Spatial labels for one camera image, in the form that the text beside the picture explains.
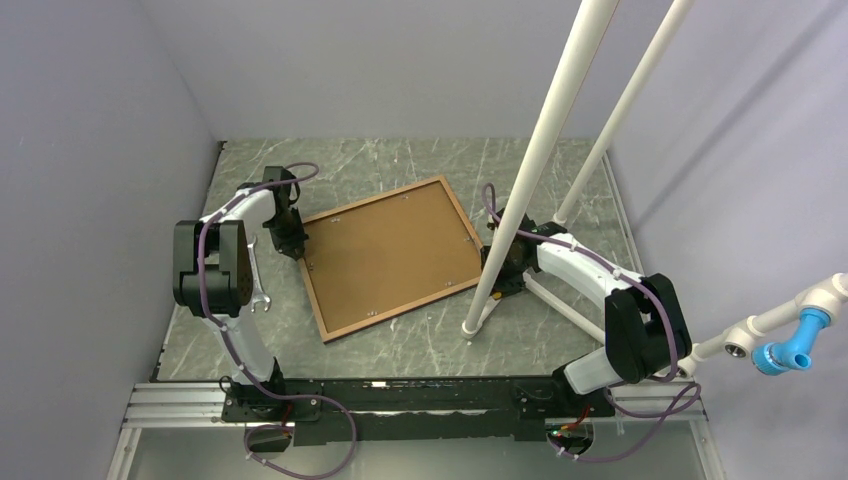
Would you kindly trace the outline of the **blue wooden picture frame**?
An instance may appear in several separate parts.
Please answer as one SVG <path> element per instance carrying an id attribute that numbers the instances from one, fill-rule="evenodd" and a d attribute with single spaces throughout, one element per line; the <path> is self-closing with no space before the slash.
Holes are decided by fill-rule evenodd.
<path id="1" fill-rule="evenodd" d="M 300 260 L 324 343 L 475 287 L 482 242 L 443 175 L 305 220 Z"/>

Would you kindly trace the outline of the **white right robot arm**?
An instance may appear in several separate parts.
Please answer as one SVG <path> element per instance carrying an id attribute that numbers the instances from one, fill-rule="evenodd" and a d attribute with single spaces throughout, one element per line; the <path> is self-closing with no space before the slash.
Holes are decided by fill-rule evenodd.
<path id="1" fill-rule="evenodd" d="M 580 243 L 565 227 L 523 217 L 479 316 L 485 321 L 506 297 L 532 289 L 549 305 L 558 297 L 532 287 L 530 275 L 546 273 L 576 289 L 598 307 L 603 324 L 580 324 L 597 334 L 600 348 L 558 368 L 551 388 L 557 411 L 574 415 L 590 394 L 644 380 L 668 382 L 678 376 L 693 342 L 671 280 L 641 276 Z"/>

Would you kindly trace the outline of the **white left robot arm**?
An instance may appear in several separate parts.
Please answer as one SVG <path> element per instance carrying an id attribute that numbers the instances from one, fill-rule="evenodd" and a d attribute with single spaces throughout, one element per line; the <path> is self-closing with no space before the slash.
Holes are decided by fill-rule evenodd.
<path id="1" fill-rule="evenodd" d="M 296 206 L 302 178 L 295 167 L 269 166 L 258 182 L 241 184 L 233 197 L 173 234 L 173 296 L 213 331 L 230 360 L 230 391 L 264 420 L 287 406 L 278 360 L 261 338 L 256 307 L 269 308 L 255 246 L 268 232 L 274 250 L 293 260 L 305 255 L 308 235 Z"/>

